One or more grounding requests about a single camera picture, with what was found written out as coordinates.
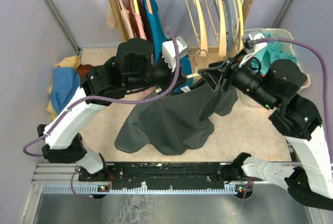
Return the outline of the dark grey t-shirt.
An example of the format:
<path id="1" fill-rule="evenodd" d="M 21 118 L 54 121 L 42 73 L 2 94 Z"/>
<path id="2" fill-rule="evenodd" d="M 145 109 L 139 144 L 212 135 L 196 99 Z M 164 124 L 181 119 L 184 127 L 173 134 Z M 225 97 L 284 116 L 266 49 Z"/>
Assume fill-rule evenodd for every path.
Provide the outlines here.
<path id="1" fill-rule="evenodd" d="M 160 100 L 137 104 L 126 118 L 115 147 L 135 153 L 150 144 L 164 155 L 201 148 L 214 132 L 212 114 L 226 116 L 238 99 L 235 88 L 213 91 L 203 79 Z"/>

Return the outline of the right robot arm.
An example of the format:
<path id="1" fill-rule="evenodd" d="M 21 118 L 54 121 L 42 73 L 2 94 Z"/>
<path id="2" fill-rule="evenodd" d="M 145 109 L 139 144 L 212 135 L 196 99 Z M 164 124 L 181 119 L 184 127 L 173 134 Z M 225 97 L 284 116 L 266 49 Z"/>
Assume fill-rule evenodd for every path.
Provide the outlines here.
<path id="1" fill-rule="evenodd" d="M 322 119 L 316 105 L 299 95 L 306 75 L 289 60 L 275 61 L 266 75 L 229 58 L 199 71 L 212 89 L 237 88 L 265 109 L 269 120 L 295 150 L 300 165 L 278 165 L 249 153 L 239 154 L 222 169 L 223 179 L 265 180 L 285 189 L 300 204 L 332 210 L 332 171 Z"/>

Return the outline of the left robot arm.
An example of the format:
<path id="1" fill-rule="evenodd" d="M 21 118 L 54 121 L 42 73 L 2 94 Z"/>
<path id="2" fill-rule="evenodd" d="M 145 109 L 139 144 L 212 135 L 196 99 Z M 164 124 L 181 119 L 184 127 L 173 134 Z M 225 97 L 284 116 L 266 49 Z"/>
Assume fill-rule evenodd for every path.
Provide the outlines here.
<path id="1" fill-rule="evenodd" d="M 131 92 L 155 86 L 177 89 L 189 80 L 189 48 L 181 37 L 176 43 L 164 42 L 155 63 L 151 62 L 152 53 L 148 40 L 132 38 L 118 46 L 114 57 L 90 70 L 57 118 L 41 129 L 44 159 L 76 163 L 96 180 L 104 180 L 108 167 L 103 156 L 84 143 L 79 131 L 97 113 Z"/>

